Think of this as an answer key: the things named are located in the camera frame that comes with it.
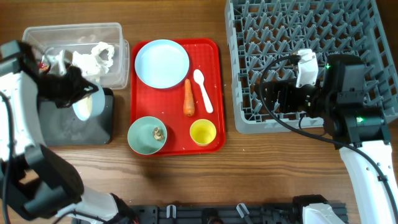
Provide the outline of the yellow cup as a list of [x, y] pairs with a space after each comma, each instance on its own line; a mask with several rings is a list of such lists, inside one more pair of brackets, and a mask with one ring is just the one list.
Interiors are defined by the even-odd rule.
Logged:
[[216, 126], [210, 120], [198, 119], [190, 126], [190, 137], [198, 146], [209, 145], [215, 140], [216, 135]]

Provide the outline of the white rice pile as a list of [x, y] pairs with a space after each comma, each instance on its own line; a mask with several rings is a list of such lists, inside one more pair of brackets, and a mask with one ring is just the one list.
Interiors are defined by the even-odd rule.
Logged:
[[93, 107], [93, 99], [91, 96], [88, 96], [73, 104], [73, 109], [75, 114], [82, 121], [87, 120], [91, 116], [92, 107]]

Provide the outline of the light blue bowl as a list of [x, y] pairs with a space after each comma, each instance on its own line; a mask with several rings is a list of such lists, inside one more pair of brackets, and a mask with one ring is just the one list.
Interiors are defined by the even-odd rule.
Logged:
[[100, 84], [95, 83], [95, 85], [98, 87], [98, 91], [90, 95], [93, 99], [93, 107], [91, 116], [88, 119], [99, 116], [103, 112], [105, 107], [104, 90]]

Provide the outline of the brown food scrap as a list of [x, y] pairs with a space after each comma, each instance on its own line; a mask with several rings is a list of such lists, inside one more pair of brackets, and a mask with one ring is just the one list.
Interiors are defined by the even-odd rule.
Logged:
[[163, 141], [164, 140], [164, 134], [163, 130], [160, 127], [154, 128], [152, 135], [156, 141]]

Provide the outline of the green bowl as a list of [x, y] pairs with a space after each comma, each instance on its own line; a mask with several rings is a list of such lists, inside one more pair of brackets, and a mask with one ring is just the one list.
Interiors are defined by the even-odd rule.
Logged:
[[[160, 127], [163, 130], [164, 140], [156, 141], [152, 135], [154, 128]], [[144, 156], [155, 154], [160, 151], [167, 141], [167, 128], [158, 118], [145, 116], [133, 122], [127, 134], [127, 141], [130, 148]]]

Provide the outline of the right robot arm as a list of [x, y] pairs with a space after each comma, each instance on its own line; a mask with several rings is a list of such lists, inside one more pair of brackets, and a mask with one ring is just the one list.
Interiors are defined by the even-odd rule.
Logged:
[[[355, 55], [328, 56], [322, 84], [265, 82], [257, 86], [260, 101], [280, 125], [299, 135], [328, 142], [339, 150], [353, 185], [363, 223], [397, 223], [397, 183], [392, 169], [391, 134], [382, 109], [364, 105], [367, 66]], [[304, 111], [322, 118], [329, 138], [290, 126], [273, 112]]]

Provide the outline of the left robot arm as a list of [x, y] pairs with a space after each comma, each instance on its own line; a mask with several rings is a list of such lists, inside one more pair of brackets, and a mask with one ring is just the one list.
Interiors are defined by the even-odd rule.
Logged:
[[85, 79], [70, 52], [40, 69], [38, 48], [20, 40], [1, 45], [1, 200], [4, 221], [9, 210], [23, 219], [65, 217], [88, 223], [138, 223], [139, 217], [115, 194], [83, 184], [78, 171], [51, 151], [42, 135], [41, 100], [57, 108], [92, 98], [103, 106], [108, 88]]

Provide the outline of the red snack wrapper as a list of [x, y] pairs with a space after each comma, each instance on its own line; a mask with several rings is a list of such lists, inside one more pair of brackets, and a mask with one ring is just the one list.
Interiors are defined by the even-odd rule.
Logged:
[[43, 63], [43, 62], [39, 63], [39, 72], [40, 73], [47, 73], [47, 72], [49, 72], [49, 70], [50, 70], [50, 65], [49, 64], [46, 64], [46, 63]]

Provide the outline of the white napkin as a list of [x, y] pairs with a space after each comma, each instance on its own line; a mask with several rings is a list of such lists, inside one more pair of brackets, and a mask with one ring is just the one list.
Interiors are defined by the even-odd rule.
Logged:
[[113, 65], [115, 49], [113, 45], [99, 42], [91, 49], [90, 54], [73, 53], [73, 61], [70, 66], [77, 67], [85, 75], [104, 75]]

